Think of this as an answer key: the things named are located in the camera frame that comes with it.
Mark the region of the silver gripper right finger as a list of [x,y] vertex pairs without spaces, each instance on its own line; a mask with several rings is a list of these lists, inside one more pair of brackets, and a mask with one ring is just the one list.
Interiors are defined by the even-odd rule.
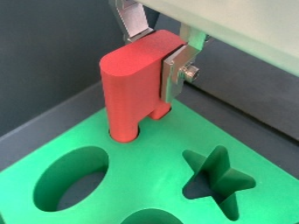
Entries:
[[205,33],[181,24],[180,38],[185,44],[163,60],[161,100],[167,103],[183,91],[183,83],[193,82],[199,76],[199,68],[192,63],[204,47]]

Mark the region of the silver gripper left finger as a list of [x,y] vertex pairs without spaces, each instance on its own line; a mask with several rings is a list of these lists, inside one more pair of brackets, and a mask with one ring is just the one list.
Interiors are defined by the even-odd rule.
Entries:
[[108,0],[108,3],[126,44],[153,31],[148,26],[144,6],[136,0]]

